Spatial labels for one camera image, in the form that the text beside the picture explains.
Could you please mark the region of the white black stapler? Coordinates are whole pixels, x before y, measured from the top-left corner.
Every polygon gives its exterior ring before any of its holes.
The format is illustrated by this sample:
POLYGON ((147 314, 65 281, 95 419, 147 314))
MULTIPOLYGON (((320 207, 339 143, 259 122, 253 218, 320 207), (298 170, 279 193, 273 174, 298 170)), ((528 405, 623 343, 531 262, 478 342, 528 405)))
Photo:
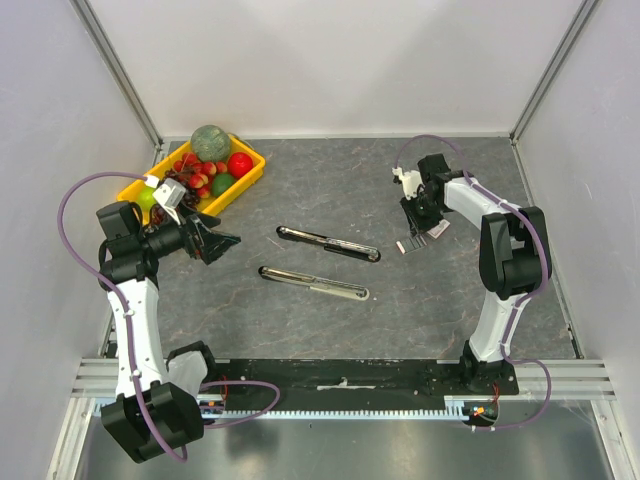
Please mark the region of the white black stapler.
POLYGON ((370 296, 369 290, 364 286, 340 282, 310 274, 292 272, 267 266, 261 266, 258 269, 258 273, 266 280, 301 286, 312 291, 350 300, 365 301, 370 296))

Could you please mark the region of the red white staple box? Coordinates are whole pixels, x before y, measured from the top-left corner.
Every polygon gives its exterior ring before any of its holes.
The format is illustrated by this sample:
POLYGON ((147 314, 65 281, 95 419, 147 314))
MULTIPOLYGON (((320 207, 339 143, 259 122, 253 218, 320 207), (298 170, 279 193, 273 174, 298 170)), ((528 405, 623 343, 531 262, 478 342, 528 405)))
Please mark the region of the red white staple box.
POLYGON ((450 226, 450 223, 447 220, 441 220, 436 226, 429 229, 426 234, 437 240, 450 226))

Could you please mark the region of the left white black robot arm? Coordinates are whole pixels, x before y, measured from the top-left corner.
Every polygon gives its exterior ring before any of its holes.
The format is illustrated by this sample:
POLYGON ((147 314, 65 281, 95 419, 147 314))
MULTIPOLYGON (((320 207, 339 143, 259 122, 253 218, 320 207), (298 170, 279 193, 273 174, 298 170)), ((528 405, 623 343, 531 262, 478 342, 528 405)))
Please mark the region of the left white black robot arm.
POLYGON ((101 410, 107 432, 136 463, 185 449, 204 435, 198 393, 221 377, 202 341, 162 350, 158 326, 160 259, 185 251, 209 265, 240 243, 218 231, 219 219, 181 207, 177 219, 145 229, 141 208, 118 201, 97 211, 105 234, 99 283, 116 321, 119 351, 114 402, 101 410))

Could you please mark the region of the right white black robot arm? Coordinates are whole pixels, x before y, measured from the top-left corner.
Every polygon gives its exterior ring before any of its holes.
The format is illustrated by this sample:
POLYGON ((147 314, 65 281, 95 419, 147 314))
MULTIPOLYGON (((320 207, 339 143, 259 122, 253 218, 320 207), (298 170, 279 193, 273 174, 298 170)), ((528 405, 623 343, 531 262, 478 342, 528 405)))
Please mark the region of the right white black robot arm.
POLYGON ((511 340, 522 312, 552 273, 546 220, 538 207, 514 205, 467 172, 453 171, 442 154, 427 155, 416 170, 392 169, 403 190, 400 204, 413 236, 426 234, 457 212, 478 228, 478 271, 486 290, 474 333, 444 379, 469 393, 504 389, 514 374, 511 340))

